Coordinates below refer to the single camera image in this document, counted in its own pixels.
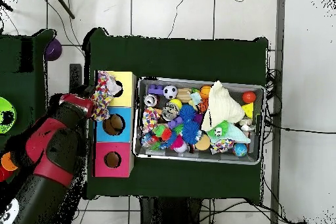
soccer ball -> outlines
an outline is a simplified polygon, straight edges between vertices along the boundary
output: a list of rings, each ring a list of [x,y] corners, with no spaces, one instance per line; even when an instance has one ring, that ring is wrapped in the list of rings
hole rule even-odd
[[[173,85],[165,86],[163,95],[166,99],[174,99],[177,96],[177,88]]]

blue ball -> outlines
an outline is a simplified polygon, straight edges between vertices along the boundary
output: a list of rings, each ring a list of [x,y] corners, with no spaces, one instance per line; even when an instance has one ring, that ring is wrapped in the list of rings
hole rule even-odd
[[[245,156],[247,154],[247,147],[245,144],[237,143],[234,145],[233,152],[236,156]]]

toy pile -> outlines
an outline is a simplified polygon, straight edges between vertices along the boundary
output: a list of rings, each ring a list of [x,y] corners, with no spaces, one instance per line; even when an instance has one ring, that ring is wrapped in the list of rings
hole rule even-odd
[[[168,100],[162,109],[158,108],[160,97]],[[243,101],[247,104],[240,106],[219,81],[200,90],[149,85],[141,145],[151,150],[193,153],[210,149],[212,154],[232,151],[238,157],[245,156],[255,130],[255,99],[254,92],[245,92]]]

stacked cubes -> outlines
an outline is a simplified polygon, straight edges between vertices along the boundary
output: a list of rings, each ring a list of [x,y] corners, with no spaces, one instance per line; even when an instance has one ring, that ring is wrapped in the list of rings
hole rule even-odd
[[[122,85],[122,93],[108,107],[110,119],[97,122],[94,176],[129,177],[134,162],[132,137],[137,79],[132,72],[108,73]]]

green table surface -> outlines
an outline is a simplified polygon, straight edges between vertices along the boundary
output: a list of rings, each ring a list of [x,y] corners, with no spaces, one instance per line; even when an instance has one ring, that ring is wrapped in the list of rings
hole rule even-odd
[[[95,84],[95,70],[132,71],[137,77],[193,79],[265,86],[266,38],[185,40],[110,37],[102,28],[91,30],[83,47],[85,77]],[[87,197],[171,196],[248,198],[259,203],[261,163],[218,164],[135,158],[129,178],[92,176],[89,160]]]
[[[16,110],[12,128],[0,135],[0,152],[9,137],[25,131],[46,112],[44,52],[54,30],[41,30],[31,37],[0,35],[0,97]]]

